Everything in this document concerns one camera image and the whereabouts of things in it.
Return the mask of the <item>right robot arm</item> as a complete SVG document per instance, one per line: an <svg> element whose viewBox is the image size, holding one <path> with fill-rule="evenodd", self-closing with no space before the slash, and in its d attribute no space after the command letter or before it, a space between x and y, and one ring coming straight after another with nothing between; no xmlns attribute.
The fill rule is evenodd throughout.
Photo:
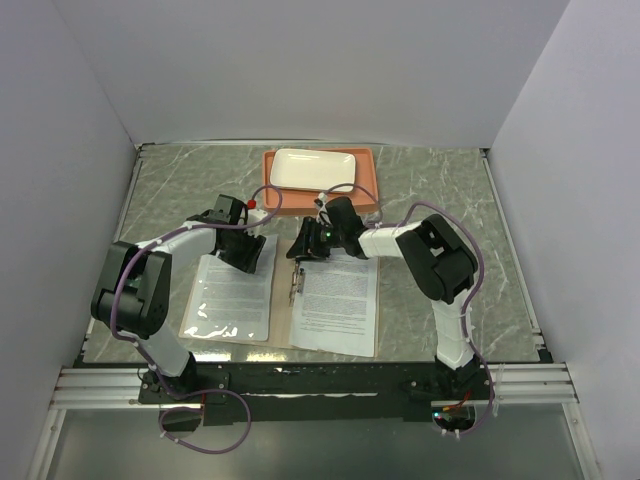
<svg viewBox="0 0 640 480"><path fill-rule="evenodd" d="M325 260L342 249L361 260L402 259L421 293L431 302L437 333L437 386L446 397L456 399L472 386L479 370L471 346L468 300L474 292L475 275L484 267L467 230L443 208L423 204L433 213L412 222L411 215L397 224L367 225L352 201L339 197L316 201L314 217L305 217L286 253L296 261Z"/></svg>

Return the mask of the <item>white printed paper sheets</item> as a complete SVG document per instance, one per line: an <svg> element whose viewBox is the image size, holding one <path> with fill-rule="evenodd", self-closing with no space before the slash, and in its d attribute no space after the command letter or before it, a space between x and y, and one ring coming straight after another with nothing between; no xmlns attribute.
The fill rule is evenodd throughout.
<svg viewBox="0 0 640 480"><path fill-rule="evenodd" d="M373 358L377 349L376 259L337 249L327 260L299 263L290 345L299 349Z"/></svg>

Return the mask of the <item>tan paper folder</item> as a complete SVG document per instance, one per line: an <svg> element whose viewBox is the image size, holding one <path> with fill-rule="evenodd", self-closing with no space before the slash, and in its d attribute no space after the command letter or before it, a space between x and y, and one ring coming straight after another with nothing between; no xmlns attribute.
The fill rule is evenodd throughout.
<svg viewBox="0 0 640 480"><path fill-rule="evenodd" d="M225 341L213 342L305 350L293 347L289 342L294 294L300 282L299 263L292 259L287 259L285 256L291 244L292 243L289 240L281 240L278 238L271 292L268 339L266 341L246 343Z"/></svg>

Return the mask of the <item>white printed paper sheet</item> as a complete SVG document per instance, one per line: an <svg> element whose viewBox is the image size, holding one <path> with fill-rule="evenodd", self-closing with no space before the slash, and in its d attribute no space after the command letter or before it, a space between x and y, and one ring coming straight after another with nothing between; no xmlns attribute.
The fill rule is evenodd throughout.
<svg viewBox="0 0 640 480"><path fill-rule="evenodd" d="M266 341L277 244L276 235L266 237L253 274L217 257L202 256L179 336L239 343Z"/></svg>

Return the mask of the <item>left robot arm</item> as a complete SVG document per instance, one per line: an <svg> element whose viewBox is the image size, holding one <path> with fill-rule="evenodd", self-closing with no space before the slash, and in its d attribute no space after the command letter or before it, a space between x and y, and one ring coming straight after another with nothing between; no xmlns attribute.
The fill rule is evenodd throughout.
<svg viewBox="0 0 640 480"><path fill-rule="evenodd" d="M273 215L220 194L213 208L180 227L138 243L110 245L91 300L91 317L140 353L174 401L198 389L197 362L166 323L172 275L203 255L253 274L266 238L258 228Z"/></svg>

